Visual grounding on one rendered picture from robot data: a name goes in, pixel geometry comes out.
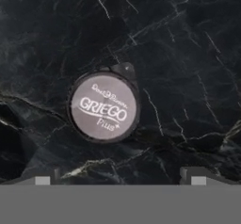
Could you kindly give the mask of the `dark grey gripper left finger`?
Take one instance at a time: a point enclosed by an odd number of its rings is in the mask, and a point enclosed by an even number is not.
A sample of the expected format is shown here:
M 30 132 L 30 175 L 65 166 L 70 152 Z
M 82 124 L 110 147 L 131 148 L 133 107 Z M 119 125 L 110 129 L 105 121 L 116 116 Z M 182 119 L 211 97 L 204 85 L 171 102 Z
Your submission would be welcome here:
M 59 183 L 60 169 L 35 170 L 23 174 L 21 177 L 3 182 L 3 185 L 55 185 Z

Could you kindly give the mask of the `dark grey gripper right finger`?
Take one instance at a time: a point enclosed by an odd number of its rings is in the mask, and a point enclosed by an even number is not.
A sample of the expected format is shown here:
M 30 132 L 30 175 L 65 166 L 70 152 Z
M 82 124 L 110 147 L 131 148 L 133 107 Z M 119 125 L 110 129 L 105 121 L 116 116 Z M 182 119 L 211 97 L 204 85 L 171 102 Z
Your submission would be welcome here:
M 217 176 L 208 169 L 202 167 L 182 167 L 180 169 L 180 176 L 180 184 L 184 185 L 241 185 L 239 182 L 234 182 L 224 177 Z

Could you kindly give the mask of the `black yogurt container grey lid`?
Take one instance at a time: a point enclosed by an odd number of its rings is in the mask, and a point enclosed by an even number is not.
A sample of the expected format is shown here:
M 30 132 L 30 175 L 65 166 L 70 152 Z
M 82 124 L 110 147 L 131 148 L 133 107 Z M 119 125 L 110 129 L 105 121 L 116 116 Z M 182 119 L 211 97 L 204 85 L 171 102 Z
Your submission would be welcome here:
M 140 116 L 134 66 L 124 62 L 81 75 L 72 85 L 66 108 L 73 128 L 87 141 L 124 140 L 137 128 Z

